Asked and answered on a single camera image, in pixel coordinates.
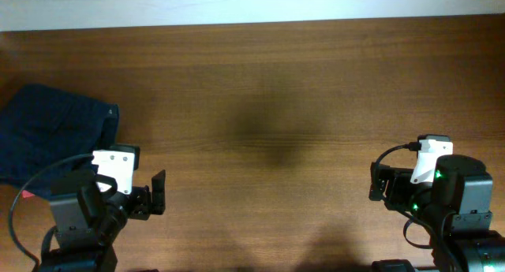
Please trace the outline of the navy blue shorts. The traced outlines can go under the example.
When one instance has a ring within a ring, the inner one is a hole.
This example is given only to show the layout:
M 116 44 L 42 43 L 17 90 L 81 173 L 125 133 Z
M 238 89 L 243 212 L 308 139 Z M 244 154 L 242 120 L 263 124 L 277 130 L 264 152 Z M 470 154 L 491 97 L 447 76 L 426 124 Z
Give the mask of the navy blue shorts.
M 115 144 L 119 107 L 28 84 L 1 107 L 1 183 L 22 187 L 49 165 Z

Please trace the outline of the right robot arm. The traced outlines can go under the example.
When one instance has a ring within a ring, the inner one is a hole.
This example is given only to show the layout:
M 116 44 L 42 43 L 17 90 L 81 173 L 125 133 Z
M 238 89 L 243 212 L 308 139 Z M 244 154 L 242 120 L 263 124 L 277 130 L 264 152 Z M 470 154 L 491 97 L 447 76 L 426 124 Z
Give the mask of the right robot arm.
M 410 169 L 372 163 L 369 198 L 422 226 L 439 271 L 502 271 L 504 237 L 490 228 L 493 180 L 465 155 L 436 160 L 433 180 L 413 184 Z

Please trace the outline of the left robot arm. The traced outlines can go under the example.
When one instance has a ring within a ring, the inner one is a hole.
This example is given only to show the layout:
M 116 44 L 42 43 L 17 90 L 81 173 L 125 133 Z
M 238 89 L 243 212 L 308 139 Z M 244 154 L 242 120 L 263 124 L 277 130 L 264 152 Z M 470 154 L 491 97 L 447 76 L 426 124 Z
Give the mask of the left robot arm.
M 147 221 L 166 209 L 164 170 L 150 185 L 133 186 L 139 147 L 116 144 L 89 157 L 91 168 L 72 170 L 51 185 L 55 225 L 43 238 L 41 271 L 113 271 L 113 243 L 127 221 Z

